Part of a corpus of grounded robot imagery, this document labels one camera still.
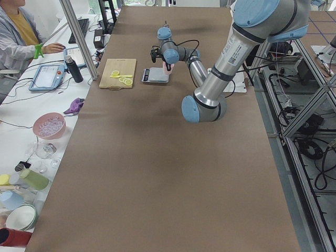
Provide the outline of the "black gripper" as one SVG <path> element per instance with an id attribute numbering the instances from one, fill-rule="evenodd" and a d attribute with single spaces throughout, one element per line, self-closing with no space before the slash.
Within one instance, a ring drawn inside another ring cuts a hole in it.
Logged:
<path id="1" fill-rule="evenodd" d="M 152 62 L 156 62 L 157 58 L 161 58 L 161 49 L 159 46 L 152 46 L 151 51 L 151 60 Z"/>

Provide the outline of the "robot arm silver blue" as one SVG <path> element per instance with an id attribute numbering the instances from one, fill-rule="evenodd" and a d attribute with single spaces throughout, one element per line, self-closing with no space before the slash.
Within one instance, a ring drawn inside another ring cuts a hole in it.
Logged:
<path id="1" fill-rule="evenodd" d="M 168 25 L 157 31 L 159 48 L 152 60 L 162 58 L 165 69 L 183 61 L 196 81 L 191 96 L 183 98 L 183 117 L 191 123 L 219 120 L 226 112 L 223 91 L 249 56 L 264 41 L 282 42 L 303 37 L 308 31 L 310 1 L 236 1 L 232 34 L 210 71 L 203 66 L 197 49 L 177 45 Z"/>

